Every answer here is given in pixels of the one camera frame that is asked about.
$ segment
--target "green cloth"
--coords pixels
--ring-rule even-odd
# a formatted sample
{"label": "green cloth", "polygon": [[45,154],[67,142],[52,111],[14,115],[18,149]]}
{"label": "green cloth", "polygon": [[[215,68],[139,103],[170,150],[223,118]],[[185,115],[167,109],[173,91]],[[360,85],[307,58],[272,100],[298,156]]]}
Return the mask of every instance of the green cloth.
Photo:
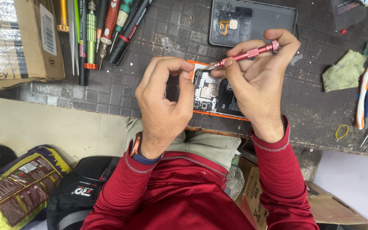
{"label": "green cloth", "polygon": [[366,59],[360,53],[349,50],[336,65],[330,66],[322,74],[325,92],[358,87]]}

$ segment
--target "sleeve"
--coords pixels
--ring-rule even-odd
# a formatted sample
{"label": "sleeve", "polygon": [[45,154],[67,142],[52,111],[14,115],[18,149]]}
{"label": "sleeve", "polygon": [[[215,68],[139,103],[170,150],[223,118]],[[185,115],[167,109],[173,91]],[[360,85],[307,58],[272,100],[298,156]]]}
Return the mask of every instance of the sleeve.
{"label": "sleeve", "polygon": [[283,139],[277,143],[266,143],[251,132],[263,190],[260,202],[269,212],[268,230],[319,230],[310,213],[306,184],[289,143],[288,120],[283,118],[287,128]]}
{"label": "sleeve", "polygon": [[136,213],[156,164],[141,164],[128,152],[124,153],[113,175],[103,186],[81,229],[123,229]]}

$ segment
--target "wrist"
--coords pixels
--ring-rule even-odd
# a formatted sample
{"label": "wrist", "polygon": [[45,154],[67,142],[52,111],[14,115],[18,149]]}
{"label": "wrist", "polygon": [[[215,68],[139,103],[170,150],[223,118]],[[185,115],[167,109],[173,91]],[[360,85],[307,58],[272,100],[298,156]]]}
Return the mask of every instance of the wrist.
{"label": "wrist", "polygon": [[267,143],[276,143],[285,135],[285,129],[281,115],[277,116],[276,118],[251,122],[251,124],[255,136]]}
{"label": "wrist", "polygon": [[152,138],[145,134],[143,131],[143,137],[141,139],[141,145],[139,154],[143,157],[153,160],[161,156],[166,149],[163,146],[160,146],[160,142],[153,141]]}

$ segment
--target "yellow rubber band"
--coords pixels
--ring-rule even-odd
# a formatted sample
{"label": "yellow rubber band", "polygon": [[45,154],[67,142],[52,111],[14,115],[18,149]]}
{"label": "yellow rubber band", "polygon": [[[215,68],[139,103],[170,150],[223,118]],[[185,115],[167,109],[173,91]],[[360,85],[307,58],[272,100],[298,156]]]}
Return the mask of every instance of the yellow rubber band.
{"label": "yellow rubber band", "polygon": [[[341,127],[343,127],[343,126],[346,126],[346,127],[347,127],[346,132],[343,134],[343,136],[341,136],[340,138],[338,138],[338,137],[337,137],[337,132],[339,132],[339,129],[340,129]],[[336,138],[336,139],[341,139],[341,138],[343,138],[344,136],[346,136],[346,134],[347,134],[348,132],[349,132],[349,126],[348,126],[347,124],[342,124],[342,125],[340,125],[340,126],[336,129],[335,138]]]}

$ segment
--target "black marker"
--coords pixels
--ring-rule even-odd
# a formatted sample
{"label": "black marker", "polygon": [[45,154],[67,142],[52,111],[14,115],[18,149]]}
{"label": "black marker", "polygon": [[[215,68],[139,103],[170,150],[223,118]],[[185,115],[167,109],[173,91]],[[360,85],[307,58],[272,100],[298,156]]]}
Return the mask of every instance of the black marker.
{"label": "black marker", "polygon": [[110,53],[109,62],[111,64],[119,64],[121,58],[126,53],[127,45],[133,37],[133,34],[136,32],[140,22],[143,20],[144,14],[148,11],[152,1],[153,0],[140,0],[137,4],[130,20],[126,23],[126,26],[121,31],[119,38],[116,40],[114,50]]}
{"label": "black marker", "polygon": [[88,49],[88,32],[87,32],[87,17],[88,5],[87,0],[79,0],[79,16],[80,16],[80,45],[79,45],[79,86],[88,85],[88,70],[85,69],[86,50]]}

